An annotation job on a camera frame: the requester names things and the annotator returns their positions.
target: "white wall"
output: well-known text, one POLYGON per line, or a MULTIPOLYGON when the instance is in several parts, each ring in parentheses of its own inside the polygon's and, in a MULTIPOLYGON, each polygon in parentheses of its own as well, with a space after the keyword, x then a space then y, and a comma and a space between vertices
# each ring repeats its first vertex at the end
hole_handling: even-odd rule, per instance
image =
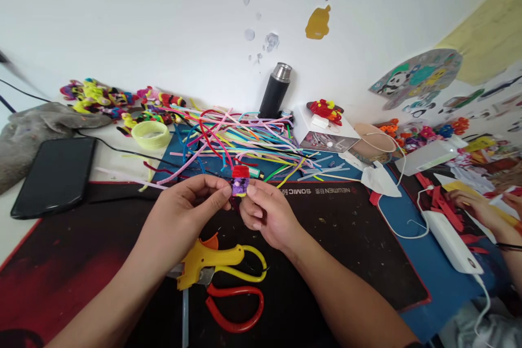
MULTIPOLYGON (((0 0, 0 49, 49 97, 71 78, 95 77, 129 91, 153 85, 206 105, 256 110, 270 71, 284 61, 295 70, 290 107, 324 97, 343 105, 350 120, 405 120, 411 117, 400 109, 382 112, 386 101, 369 86, 432 48, 482 1, 0 0), (306 39, 310 14, 327 4, 330 33, 306 39), (254 41, 245 40, 247 28, 254 41), (272 53, 261 50, 269 32, 281 40, 272 53), (254 65, 258 52, 264 57, 254 65)), ((0 77, 29 89, 4 70, 0 77)), ((468 86, 455 82, 436 102, 461 90, 468 86)), ((17 110, 35 104, 0 91, 17 110)), ((0 108, 0 124, 7 113, 0 108)))

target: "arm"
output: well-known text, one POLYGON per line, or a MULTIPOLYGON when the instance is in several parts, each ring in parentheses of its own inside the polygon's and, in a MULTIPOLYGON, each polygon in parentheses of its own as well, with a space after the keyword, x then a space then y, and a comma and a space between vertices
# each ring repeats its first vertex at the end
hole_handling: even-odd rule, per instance
MULTIPOLYGON (((466 210, 471 216, 491 230, 497 242, 522 246, 522 237, 488 204, 488 200, 482 196, 476 196, 461 190, 454 190, 446 194, 446 198, 452 200, 455 205, 466 210)), ((503 200, 519 216, 522 216, 522 197, 505 194, 503 200)), ((511 280, 515 285, 519 296, 522 297, 522 251, 502 251, 511 280)))
POLYGON ((224 179, 189 178, 164 190, 129 257, 110 283, 48 344, 48 347, 112 347, 127 338, 161 281, 193 247, 205 223, 230 209, 224 179), (210 196, 201 205, 195 201, 210 196))
POLYGON ((250 229, 281 250, 315 296, 342 346, 403 348, 418 341, 391 305, 369 284, 342 266, 299 224, 282 193, 250 180, 240 211, 250 229))

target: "black phone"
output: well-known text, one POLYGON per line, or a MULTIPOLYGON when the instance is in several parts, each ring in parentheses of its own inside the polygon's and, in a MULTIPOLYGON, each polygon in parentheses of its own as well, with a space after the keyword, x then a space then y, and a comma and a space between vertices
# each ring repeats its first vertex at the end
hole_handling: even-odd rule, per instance
POLYGON ((11 217, 34 219, 64 212, 84 196, 96 139, 44 141, 18 194, 11 217))

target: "scissor blade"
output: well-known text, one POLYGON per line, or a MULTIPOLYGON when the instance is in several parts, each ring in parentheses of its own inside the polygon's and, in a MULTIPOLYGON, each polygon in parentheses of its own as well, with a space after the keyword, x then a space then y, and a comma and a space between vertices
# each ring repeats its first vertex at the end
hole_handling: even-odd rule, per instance
MULTIPOLYGON (((178 278, 183 274, 183 270, 185 268, 185 265, 178 264, 172 269, 169 273, 167 273, 167 277, 171 278, 178 278)), ((203 268, 200 272, 200 279, 197 281, 196 284, 203 284, 205 286, 209 285, 212 281, 212 277, 214 277, 214 272, 216 268, 214 266, 203 268)))

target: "another person's hand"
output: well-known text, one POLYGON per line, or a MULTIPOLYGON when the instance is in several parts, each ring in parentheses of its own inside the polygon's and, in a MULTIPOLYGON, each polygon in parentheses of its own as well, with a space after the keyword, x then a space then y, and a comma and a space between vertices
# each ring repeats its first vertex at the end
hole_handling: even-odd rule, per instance
POLYGON ((504 193, 502 201, 517 211, 518 216, 522 219, 522 197, 517 197, 511 193, 504 193))
POLYGON ((231 208, 230 184, 218 177, 198 175, 161 192, 149 213, 129 258, 147 271, 165 276, 187 255, 203 226, 220 209, 231 208), (208 197, 197 205, 199 199, 208 197))
POLYGON ((495 236, 513 229, 496 211, 488 204, 484 197, 469 194, 461 190, 452 190, 446 194, 456 206, 466 210, 484 226, 489 228, 495 236))
POLYGON ((268 244, 284 250, 303 228, 290 204, 275 186, 251 179, 239 210, 245 225, 261 231, 268 244))

